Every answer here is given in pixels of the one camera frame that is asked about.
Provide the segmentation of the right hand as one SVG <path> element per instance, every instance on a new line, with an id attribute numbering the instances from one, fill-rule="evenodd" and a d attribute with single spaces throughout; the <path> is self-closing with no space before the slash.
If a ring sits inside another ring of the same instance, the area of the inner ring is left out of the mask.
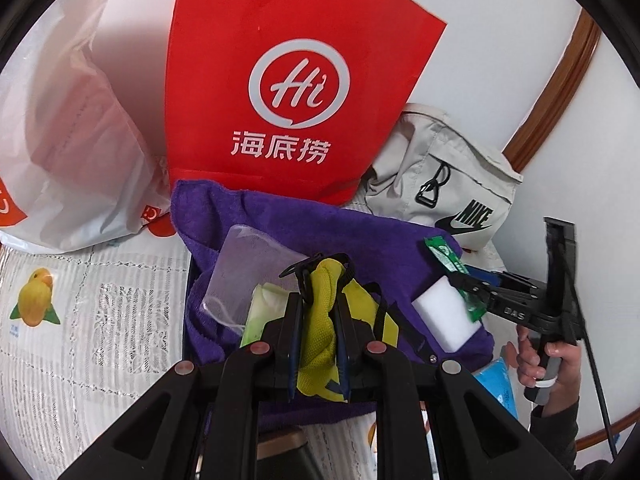
<path id="1" fill-rule="evenodd" d="M 516 326 L 518 345 L 506 344 L 506 357 L 510 366 L 516 369 L 518 381 L 524 386 L 534 388 L 536 381 L 544 379 L 547 367 L 540 366 L 540 356 L 529 339 L 529 330 Z M 582 383 L 582 348 L 566 342 L 548 342 L 546 355 L 549 360 L 559 359 L 560 367 L 554 385 L 548 389 L 549 400 L 544 404 L 544 417 L 559 414 L 579 400 Z"/>

